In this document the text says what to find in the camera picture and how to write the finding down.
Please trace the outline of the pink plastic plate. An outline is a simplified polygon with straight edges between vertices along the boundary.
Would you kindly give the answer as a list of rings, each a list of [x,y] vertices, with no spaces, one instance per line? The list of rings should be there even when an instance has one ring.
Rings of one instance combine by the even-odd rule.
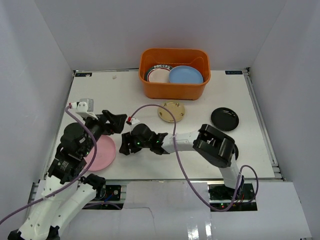
[[[107,168],[116,157],[115,142],[107,135],[102,135],[97,141],[97,154],[88,169],[91,172],[96,172]]]

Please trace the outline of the white plate green rim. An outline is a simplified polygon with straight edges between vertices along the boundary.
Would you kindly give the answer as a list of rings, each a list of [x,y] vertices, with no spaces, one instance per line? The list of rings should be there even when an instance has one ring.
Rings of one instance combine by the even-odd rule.
[[[173,67],[168,64],[154,65],[145,73],[144,79],[149,83],[168,83],[172,69]]]

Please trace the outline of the blue plastic plate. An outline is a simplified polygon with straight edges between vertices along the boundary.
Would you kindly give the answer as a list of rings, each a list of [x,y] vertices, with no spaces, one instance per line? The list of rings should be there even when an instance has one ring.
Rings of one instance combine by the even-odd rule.
[[[171,84],[202,84],[202,74],[195,68],[186,65],[174,67],[169,73]]]

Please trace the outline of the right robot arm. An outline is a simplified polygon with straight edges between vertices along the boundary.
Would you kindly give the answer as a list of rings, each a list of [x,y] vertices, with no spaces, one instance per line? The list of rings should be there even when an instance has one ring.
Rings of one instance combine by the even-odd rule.
[[[223,177],[226,195],[236,200],[244,193],[244,178],[239,182],[239,168],[236,160],[239,149],[235,140],[209,124],[199,130],[173,135],[167,132],[156,133],[146,124],[139,123],[131,131],[121,135],[119,152],[126,156],[142,149],[149,149],[157,155],[178,152],[197,152],[211,165],[217,167]]]

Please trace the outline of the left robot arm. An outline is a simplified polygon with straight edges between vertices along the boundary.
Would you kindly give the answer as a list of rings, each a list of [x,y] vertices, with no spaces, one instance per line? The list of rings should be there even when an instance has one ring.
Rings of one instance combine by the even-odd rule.
[[[9,240],[59,240],[71,220],[93,199],[105,196],[106,180],[95,174],[85,177],[92,161],[85,158],[98,153],[103,135],[120,134],[126,114],[80,112],[60,138],[43,186],[41,197],[27,206],[31,211],[24,224],[9,233]]]

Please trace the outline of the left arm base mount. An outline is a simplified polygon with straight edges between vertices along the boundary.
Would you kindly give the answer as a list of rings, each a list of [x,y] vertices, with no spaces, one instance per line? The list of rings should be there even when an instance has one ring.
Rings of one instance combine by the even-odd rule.
[[[121,185],[106,185],[102,192],[87,203],[84,210],[121,210],[124,205]]]

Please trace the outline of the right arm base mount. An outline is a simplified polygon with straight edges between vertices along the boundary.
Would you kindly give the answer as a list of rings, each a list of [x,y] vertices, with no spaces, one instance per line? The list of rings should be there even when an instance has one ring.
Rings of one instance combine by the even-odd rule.
[[[212,207],[223,210],[226,209],[233,197],[234,191],[223,184],[208,185],[209,203]],[[255,212],[258,210],[256,200],[249,202],[255,195],[252,183],[245,183],[242,192],[235,197],[230,212]]]

